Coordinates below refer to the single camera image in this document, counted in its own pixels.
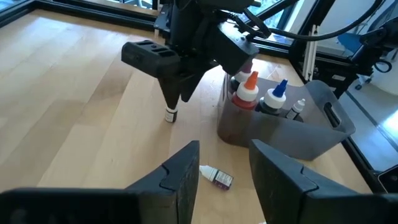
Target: bin handle cutout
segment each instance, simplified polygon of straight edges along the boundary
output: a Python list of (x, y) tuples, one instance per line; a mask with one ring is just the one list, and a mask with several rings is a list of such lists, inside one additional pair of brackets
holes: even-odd
[(334, 110), (333, 105), (331, 103), (326, 103), (323, 107), (323, 110), (326, 113), (326, 117), (328, 118), (331, 126), (333, 128), (338, 128), (341, 124), (341, 119)]

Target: wooden surface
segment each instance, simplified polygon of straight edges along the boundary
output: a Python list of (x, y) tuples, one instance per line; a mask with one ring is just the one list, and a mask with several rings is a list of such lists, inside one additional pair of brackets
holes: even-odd
[[(209, 71), (175, 124), (164, 121), (157, 81), (120, 61), (127, 41), (153, 33), (34, 11), (0, 29), (0, 190), (21, 186), (123, 189), (191, 140), (200, 163), (234, 176), (228, 192), (200, 178), (193, 223), (259, 223), (248, 150), (216, 134), (224, 73)], [(302, 85), (290, 63), (259, 56), (254, 68)], [(339, 144), (306, 165), (370, 192)]]

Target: black cable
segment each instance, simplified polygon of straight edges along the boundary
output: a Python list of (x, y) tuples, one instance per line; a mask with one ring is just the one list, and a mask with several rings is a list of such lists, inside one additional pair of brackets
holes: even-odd
[(265, 36), (269, 37), (271, 35), (271, 31), (268, 27), (257, 17), (255, 16), (249, 9), (244, 9), (243, 13), (254, 22), (255, 25), (258, 26), (259, 31), (262, 32)]
[[(381, 8), (381, 6), (386, 3), (386, 0), (383, 0), (383, 2), (380, 4), (380, 6), (378, 7), (378, 9), (376, 9), (371, 16), (369, 16), (368, 20), (365, 22), (366, 24), (372, 19), (372, 17), (374, 15), (376, 15), (377, 11)], [(358, 31), (357, 34), (360, 34), (362, 32), (362, 30), (365, 28), (365, 26), (362, 26), (362, 28)]]
[(262, 32), (253, 29), (251, 26), (247, 25), (246, 23), (244, 23), (241, 18), (239, 18), (239, 16), (233, 14), (233, 13), (229, 13), (228, 17), (230, 19), (232, 19), (233, 21), (236, 22), (236, 24), (245, 32), (248, 32), (250, 36), (254, 37), (262, 37), (262, 38), (268, 38), (269, 36), (266, 36), (265, 34), (263, 34)]
[(279, 29), (274, 29), (274, 28), (269, 28), (269, 30), (275, 34), (284, 36), (284, 37), (288, 37), (288, 38), (292, 38), (292, 39), (296, 39), (296, 40), (302, 40), (302, 41), (319, 41), (319, 40), (326, 40), (326, 39), (330, 39), (333, 37), (337, 37), (338, 35), (344, 34), (345, 32), (350, 31), (351, 29), (355, 28), (356, 26), (360, 25), (360, 23), (362, 23), (363, 21), (366, 20), (366, 18), (368, 18), (369, 16), (371, 16), (381, 5), (381, 3), (383, 2), (383, 0), (374, 0), (373, 5), (356, 21), (354, 21), (352, 24), (338, 30), (335, 32), (331, 32), (329, 34), (323, 34), (323, 35), (319, 35), (319, 36), (307, 36), (307, 35), (298, 35), (298, 34), (293, 34), (291, 32), (287, 32), (284, 30), (279, 30)]
[(185, 5), (184, 5), (184, 7), (182, 7), (182, 9), (179, 9), (180, 11), (183, 11), (184, 9), (186, 9), (188, 6), (189, 6), (189, 4), (192, 2), (192, 0), (189, 0), (189, 2), (187, 2)]
[[(385, 63), (385, 64), (388, 66), (388, 69), (387, 69), (386, 71), (381, 70), (381, 69), (377, 66), (377, 63)], [(376, 64), (374, 64), (374, 68), (375, 68), (377, 71), (381, 72), (381, 73), (388, 73), (388, 72), (391, 72), (391, 70), (392, 70), (392, 64), (391, 64), (390, 62), (386, 61), (386, 60), (380, 59), (378, 62), (376, 62)]]

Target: gray plastic bin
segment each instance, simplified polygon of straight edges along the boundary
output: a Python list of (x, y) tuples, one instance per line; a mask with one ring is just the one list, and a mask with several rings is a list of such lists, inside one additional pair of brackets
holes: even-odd
[[(248, 147), (252, 139), (259, 139), (297, 159), (312, 161), (355, 132), (352, 121), (333, 92), (321, 81), (302, 87), (288, 86), (287, 101), (279, 117), (242, 110), (231, 102), (230, 76), (224, 79), (220, 96), (218, 135), (233, 145)], [(264, 96), (277, 82), (259, 79), (259, 95)], [(297, 120), (285, 119), (295, 102), (306, 100)]]

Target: small bottle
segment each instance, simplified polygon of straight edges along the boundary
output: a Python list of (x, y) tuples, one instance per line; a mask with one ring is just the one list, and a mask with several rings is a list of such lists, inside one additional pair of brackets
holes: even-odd
[(296, 117), (304, 110), (305, 99), (298, 100), (287, 113), (287, 119), (296, 119)]
[(235, 76), (231, 77), (231, 88), (230, 91), (231, 93), (234, 93), (238, 90), (239, 84), (242, 82), (246, 82), (248, 78), (251, 75), (251, 69), (253, 67), (253, 62), (250, 61), (247, 64), (244, 65), (243, 70), (241, 72), (238, 72)]
[(283, 80), (275, 89), (269, 89), (264, 97), (259, 100), (256, 111), (274, 116), (280, 115), (280, 109), (286, 102), (287, 80)]
[(232, 103), (245, 110), (253, 110), (256, 107), (259, 93), (256, 85), (258, 75), (258, 72), (253, 72), (246, 82), (239, 85), (238, 90), (232, 95)]
[(167, 122), (174, 123), (177, 120), (177, 113), (178, 113), (177, 107), (175, 109), (171, 109), (168, 106), (166, 106), (166, 113), (164, 118)]
[(223, 190), (229, 190), (234, 179), (230, 175), (210, 166), (199, 166), (200, 173)]

